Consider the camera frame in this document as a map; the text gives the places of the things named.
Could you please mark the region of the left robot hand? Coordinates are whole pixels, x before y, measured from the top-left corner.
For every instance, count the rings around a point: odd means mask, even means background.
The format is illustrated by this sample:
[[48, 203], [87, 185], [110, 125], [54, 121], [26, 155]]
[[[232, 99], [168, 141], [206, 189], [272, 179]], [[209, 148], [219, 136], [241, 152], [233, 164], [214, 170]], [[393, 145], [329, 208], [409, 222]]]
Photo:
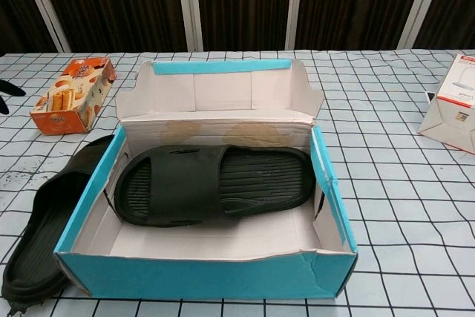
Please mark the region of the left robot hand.
[[[3, 79], [0, 80], [0, 91], [12, 97], [23, 97], [26, 95], [25, 91], [22, 90], [20, 87]], [[9, 114], [7, 104], [2, 97], [0, 97], [0, 113]]]

